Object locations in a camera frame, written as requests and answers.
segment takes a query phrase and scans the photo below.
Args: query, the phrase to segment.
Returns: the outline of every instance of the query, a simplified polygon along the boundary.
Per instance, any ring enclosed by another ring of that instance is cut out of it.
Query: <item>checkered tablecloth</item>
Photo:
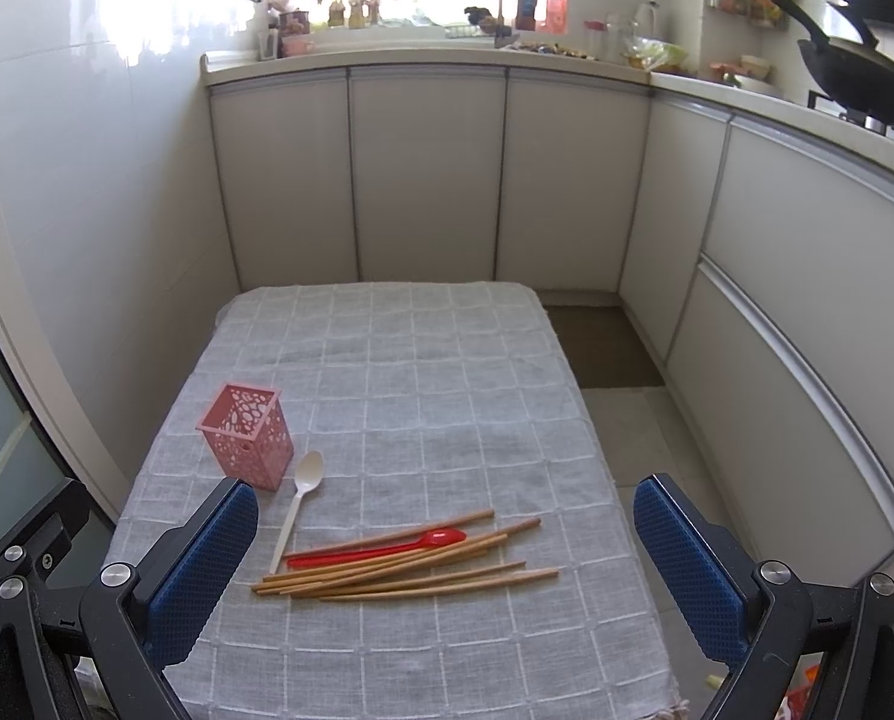
[[[293,548],[492,507],[501,524],[543,518],[506,560],[563,571],[436,599],[260,599],[249,584],[295,493],[287,479],[259,493],[256,541],[189,659],[167,669],[194,718],[633,720],[679,703],[617,490],[531,290],[353,284],[236,298],[151,448],[109,560],[138,560],[218,482],[196,424],[228,380],[281,388],[297,457],[324,454]]]

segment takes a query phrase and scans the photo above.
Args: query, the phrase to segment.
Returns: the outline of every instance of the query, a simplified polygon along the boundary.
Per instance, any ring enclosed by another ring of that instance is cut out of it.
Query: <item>chopstick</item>
[[[343,579],[344,577],[352,578],[367,573],[367,571],[373,571],[376,568],[386,568],[388,566],[401,565],[401,563],[410,562],[417,557],[418,553],[421,553],[423,555],[431,555],[432,553],[437,552],[438,554],[440,554],[442,550],[446,549],[449,549],[449,547],[440,547],[437,550],[418,550],[417,552],[410,552],[410,554],[405,555],[394,555],[388,557],[386,560],[380,560],[373,565],[329,565],[323,567],[327,570],[321,570],[319,573],[313,575],[305,574],[304,576],[300,577],[292,576],[292,572],[289,572],[287,574],[282,574],[280,579],[274,581],[261,581],[260,584],[254,584],[253,586],[251,586],[251,589],[258,595],[268,595],[276,593],[278,590],[283,589],[284,587],[294,587],[299,586],[300,584],[311,584],[312,581],[330,581],[334,579]]]
[[[417,579],[400,579],[397,581],[378,581],[376,584],[358,584],[356,589],[359,593],[364,592],[381,592],[386,590],[401,590],[409,587],[423,587],[428,584],[440,583],[441,581],[458,581],[459,579],[473,579],[487,574],[496,574],[501,571],[511,571],[514,568],[523,568],[527,565],[526,560],[519,562],[505,562],[501,565],[487,565],[484,568],[472,568],[468,571],[455,571],[453,574],[436,574],[429,577],[419,577]],[[350,593],[349,587],[336,587],[333,590],[317,591],[312,590],[310,593],[303,594],[304,598],[327,598],[331,595],[347,595]]]
[[[379,563],[392,562],[393,560],[401,560],[402,557],[416,555],[418,552],[430,552],[429,549],[412,549],[410,552],[400,552],[396,555],[383,555],[381,557],[368,557],[366,560],[350,560],[350,562],[338,563],[337,565],[319,565],[316,568],[301,568],[298,571],[285,571],[283,574],[268,574],[261,579],[261,584],[270,584],[273,581],[282,581],[285,579],[299,579],[301,577],[315,577],[320,574],[331,574],[335,571],[343,571],[348,568],[359,568],[367,565],[378,565]]]
[[[432,550],[424,550],[425,555],[430,555]],[[489,548],[479,549],[477,552],[471,552],[466,555],[461,555],[460,557],[454,557],[453,560],[444,560],[444,562],[439,563],[439,565],[450,565],[453,562],[461,562],[462,560],[474,560],[475,557],[483,557],[487,555],[489,552]],[[317,574],[316,576],[304,576],[294,578],[290,576],[290,574],[282,574],[281,578],[276,581],[261,581],[258,584],[252,584],[250,589],[252,589],[257,595],[276,595],[278,590],[283,589],[284,587],[295,587],[299,584],[311,584],[315,581],[328,581],[330,579],[340,579],[342,576],[350,576],[351,583],[354,581],[359,574],[364,571],[373,568],[380,568],[382,565],[394,565],[396,562],[405,562],[406,557],[404,555],[396,555],[392,557],[388,557],[385,562],[378,562],[375,565],[365,566],[364,568],[355,568],[354,566],[324,566],[324,573]],[[405,573],[410,573],[410,569],[406,569]]]
[[[441,565],[444,560],[452,560],[453,557],[459,555],[469,555],[471,552],[479,551],[484,549],[484,547],[493,547],[498,544],[502,544],[506,541],[508,537],[506,533],[498,533],[498,535],[488,536],[487,538],[482,538],[480,541],[477,539],[468,538],[467,541],[462,541],[460,544],[455,544],[449,547],[441,547],[439,550],[429,550],[427,555],[424,557],[412,557],[410,560],[404,560],[402,563],[398,563],[397,565],[388,565],[382,566],[380,568],[376,568],[374,570],[367,570],[357,573],[355,576],[341,577],[340,579],[333,579],[330,581],[314,581],[311,584],[300,584],[300,586],[292,586],[286,587],[279,591],[280,595],[290,595],[292,593],[297,592],[306,592],[307,590],[313,589],[329,589],[329,587],[340,587],[347,586],[348,584],[357,584],[361,581],[367,581],[368,579],[380,579],[381,577],[388,577],[391,574],[400,574],[404,571],[412,571],[415,568],[428,568],[434,565]],[[259,595],[266,594],[268,591],[266,589],[257,590]]]
[[[261,583],[251,586],[251,589],[257,595],[275,595],[284,589],[287,589],[290,592],[295,592],[297,587],[303,586],[304,589],[307,589],[308,587],[316,586],[316,583],[324,583],[324,581],[343,580],[346,584],[354,584],[355,581],[359,581],[359,577],[362,576],[362,574],[372,572],[379,568],[395,568],[398,570],[398,573],[401,570],[404,572],[410,571],[412,570],[410,568],[410,565],[414,560],[417,559],[417,557],[445,556],[448,552],[451,552],[453,554],[455,552],[455,548],[457,548],[458,546],[460,545],[452,544],[450,546],[439,547],[437,549],[421,550],[419,551],[419,554],[411,552],[410,555],[396,555],[393,557],[389,557],[386,562],[380,562],[376,565],[367,565],[363,567],[329,566],[333,568],[333,571],[324,572],[314,576],[303,576],[295,578],[290,576],[290,574],[286,574],[284,575],[283,579],[279,579],[276,581],[261,581]],[[446,563],[455,562],[456,560],[470,560],[473,557],[480,557],[487,553],[488,547],[486,545],[473,543],[473,546],[477,547],[475,551],[464,552],[461,557],[455,557],[453,560],[444,560],[444,562],[439,562],[437,563],[437,565],[445,565]]]
[[[443,557],[453,555],[467,555],[471,552],[474,552],[474,547],[479,547],[479,549],[484,549],[484,547],[493,547],[506,541],[508,536],[514,536],[516,533],[522,533],[522,531],[530,530],[530,528],[536,528],[539,525],[540,517],[531,517],[530,519],[525,519],[523,522],[518,522],[515,525],[508,525],[508,527],[506,528],[499,528],[496,531],[488,531],[487,533],[482,533],[479,536],[473,536],[472,538],[468,538],[466,541],[462,541],[458,544],[452,544],[451,546],[447,547],[439,547],[439,549],[427,550],[427,552],[422,557],[411,557],[408,560],[393,563],[390,566],[379,567],[376,570],[368,570],[367,573],[358,573],[356,575],[357,579],[340,577],[338,579],[333,579],[330,581],[321,581],[321,583],[319,583],[317,586],[319,586],[321,589],[328,589],[329,587],[337,587],[341,586],[342,584],[354,584],[355,581],[365,581],[368,579],[376,579],[389,576],[391,574],[401,573],[402,571],[408,570],[408,566],[419,568],[428,565],[440,565],[440,563],[437,561],[442,559]],[[303,587],[304,590],[307,590],[314,589],[315,586]],[[293,592],[302,591],[298,590],[295,586]]]
[[[487,545],[484,544],[484,541],[489,538],[501,535],[513,536],[516,533],[530,530],[530,528],[535,528],[538,525],[540,525],[540,517],[532,517],[531,519],[526,519],[523,522],[518,522],[515,525],[509,525],[506,528],[501,528],[496,531],[488,531],[487,533],[481,533],[479,536],[471,536],[471,538],[465,539],[465,541],[460,541],[460,543],[458,544],[451,544],[449,546],[439,547],[436,549],[420,550],[419,552],[425,556],[434,557],[437,555],[443,555],[448,551],[455,552],[458,547],[463,546],[482,544],[482,548],[484,548],[487,547]],[[473,557],[473,555],[468,554],[467,551],[464,551],[462,554],[465,554],[468,557]],[[332,581],[358,576],[362,573],[362,571],[371,570],[372,567],[380,568],[381,566],[388,565],[405,565],[405,563],[410,563],[417,557],[417,552],[401,553],[400,555],[386,556],[382,557],[381,559],[377,559],[375,557],[375,559],[372,560],[376,560],[377,563],[374,563],[373,565],[369,565],[368,560],[361,560],[355,565],[324,566],[321,568],[309,568],[305,571],[287,571],[287,573],[284,574],[271,574],[263,577],[261,583],[254,584],[251,589],[253,589],[253,591],[256,592],[258,595],[272,595],[275,591],[285,589],[285,587],[297,587],[301,586],[302,584],[312,583],[313,581]]]
[[[464,581],[460,584],[437,584],[433,587],[417,587],[411,590],[392,590],[388,592],[350,592],[346,595],[324,595],[319,601],[385,601],[395,598],[427,598],[431,595],[454,595],[462,592],[488,589],[489,587],[507,587],[512,584],[525,584],[528,581],[553,579],[559,575],[559,568],[540,568],[536,571],[521,571],[508,577]]]
[[[431,522],[428,525],[417,525],[413,528],[406,528],[403,531],[394,533],[384,533],[383,536],[369,536],[369,538],[357,538],[354,541],[343,541],[340,544],[328,544],[323,547],[314,549],[305,549],[300,552],[288,552],[284,555],[285,559],[290,560],[291,557],[306,557],[309,555],[325,555],[330,552],[343,552],[348,549],[358,549],[359,547],[367,547],[372,544],[383,544],[386,541],[403,541],[411,536],[420,536],[427,531],[442,531],[444,528],[457,528],[460,525],[467,525],[471,522],[477,522],[481,519],[492,519],[494,517],[494,509],[483,509],[482,512],[473,512],[472,514],[463,514],[461,517],[453,519],[444,519],[441,522]]]

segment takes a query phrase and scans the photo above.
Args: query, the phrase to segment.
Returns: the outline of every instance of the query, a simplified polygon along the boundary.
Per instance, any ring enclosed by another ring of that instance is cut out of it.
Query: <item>red plastic spoon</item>
[[[292,557],[287,561],[290,568],[317,568],[321,565],[336,565],[353,560],[367,560],[369,557],[383,557],[384,555],[397,555],[412,549],[433,549],[457,544],[467,538],[467,533],[456,528],[444,528],[442,531],[427,531],[423,536],[409,544],[398,544],[393,547],[381,547],[380,549],[362,549],[358,552],[337,552],[334,555],[314,555],[314,557]]]

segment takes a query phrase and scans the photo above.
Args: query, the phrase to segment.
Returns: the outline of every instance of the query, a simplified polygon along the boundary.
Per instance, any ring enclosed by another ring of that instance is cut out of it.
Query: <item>pan handle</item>
[[[784,13],[790,16],[792,19],[797,20],[799,23],[802,23],[807,31],[810,32],[810,39],[814,42],[814,45],[817,46],[818,49],[823,50],[826,49],[830,44],[830,38],[827,37],[827,33],[824,32],[820,25],[815,22],[807,12],[800,7],[793,0],[770,0],[779,7]]]
[[[857,34],[861,36],[863,45],[867,46],[869,49],[876,49],[877,44],[880,43],[880,41],[877,40],[877,37],[871,32],[871,28],[866,25],[866,21],[861,18],[856,10],[843,0],[828,0],[827,4],[847,19],[852,28],[857,30]]]

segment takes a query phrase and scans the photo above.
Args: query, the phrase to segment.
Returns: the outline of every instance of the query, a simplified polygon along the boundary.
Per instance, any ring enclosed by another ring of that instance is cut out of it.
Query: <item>blue gripper pad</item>
[[[158,669],[191,654],[257,535],[257,517],[254,491],[237,485],[151,599],[143,651]]]
[[[652,479],[637,485],[633,521],[703,654],[733,670],[751,645],[743,599],[706,545]]]

